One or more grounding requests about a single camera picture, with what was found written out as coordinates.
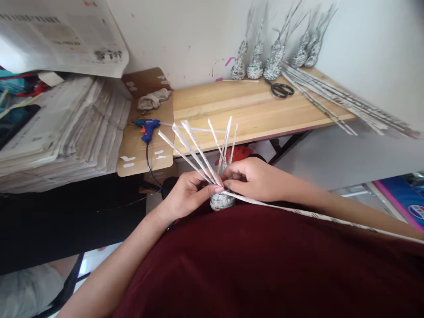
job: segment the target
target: blue glue gun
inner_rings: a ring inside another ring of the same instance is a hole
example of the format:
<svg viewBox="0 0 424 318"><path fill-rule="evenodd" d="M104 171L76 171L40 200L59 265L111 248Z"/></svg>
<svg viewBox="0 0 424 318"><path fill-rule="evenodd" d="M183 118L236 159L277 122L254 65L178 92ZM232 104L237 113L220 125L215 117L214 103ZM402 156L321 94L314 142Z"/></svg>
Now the blue glue gun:
<svg viewBox="0 0 424 318"><path fill-rule="evenodd" d="M159 119L139 119L134 121L134 124L141 127L140 133L143 134L141 140L145 143L151 142L151 138L153 137L153 130L160 126Z"/></svg>

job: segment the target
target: black chair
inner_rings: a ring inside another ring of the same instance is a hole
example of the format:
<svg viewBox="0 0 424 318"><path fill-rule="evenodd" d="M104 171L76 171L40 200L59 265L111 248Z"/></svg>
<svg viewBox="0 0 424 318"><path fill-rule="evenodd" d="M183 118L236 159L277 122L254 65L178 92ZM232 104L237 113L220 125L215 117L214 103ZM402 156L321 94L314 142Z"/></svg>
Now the black chair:
<svg viewBox="0 0 424 318"><path fill-rule="evenodd" d="M71 273L69 274L68 278L66 279L63 285L62 291L52 301L51 303L52 306L46 309L45 311L39 313L38 315L34 316L34 318L47 318L53 315L54 313L58 312L60 309L62 309L63 305L73 295L76 283L83 280L84 278L87 278L88 275L90 275L90 273L87 273L85 275L82 275L81 277L78 277L83 258L84 258L84 253L78 256Z"/></svg>

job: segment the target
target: scissors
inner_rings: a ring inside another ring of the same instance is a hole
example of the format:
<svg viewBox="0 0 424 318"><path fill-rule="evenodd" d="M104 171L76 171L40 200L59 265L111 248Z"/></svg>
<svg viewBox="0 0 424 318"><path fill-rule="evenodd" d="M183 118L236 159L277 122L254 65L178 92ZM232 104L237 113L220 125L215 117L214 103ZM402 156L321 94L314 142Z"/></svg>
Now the scissors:
<svg viewBox="0 0 424 318"><path fill-rule="evenodd" d="M276 96L280 98L286 98L289 95L293 95L295 93L295 90L286 84L281 83L272 83L265 79L265 81L271 85L271 92Z"/></svg>

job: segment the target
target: stack of newspapers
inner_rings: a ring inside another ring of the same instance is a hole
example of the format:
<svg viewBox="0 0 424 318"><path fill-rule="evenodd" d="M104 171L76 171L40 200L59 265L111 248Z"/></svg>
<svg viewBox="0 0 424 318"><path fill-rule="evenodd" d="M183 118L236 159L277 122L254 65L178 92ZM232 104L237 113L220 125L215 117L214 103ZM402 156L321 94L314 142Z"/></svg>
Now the stack of newspapers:
<svg viewBox="0 0 424 318"><path fill-rule="evenodd" d="M116 171L131 101L105 78L70 75L0 150L0 193L47 191Z"/></svg>

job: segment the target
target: maroon shirt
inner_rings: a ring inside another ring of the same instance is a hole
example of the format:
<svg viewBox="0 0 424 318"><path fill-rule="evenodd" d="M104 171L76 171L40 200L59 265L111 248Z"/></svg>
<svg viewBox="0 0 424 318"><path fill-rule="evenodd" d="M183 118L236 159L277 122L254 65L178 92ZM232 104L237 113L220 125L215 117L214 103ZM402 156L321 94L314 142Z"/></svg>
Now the maroon shirt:
<svg viewBox="0 0 424 318"><path fill-rule="evenodd" d="M180 222L114 317L424 317L424 246L258 205Z"/></svg>

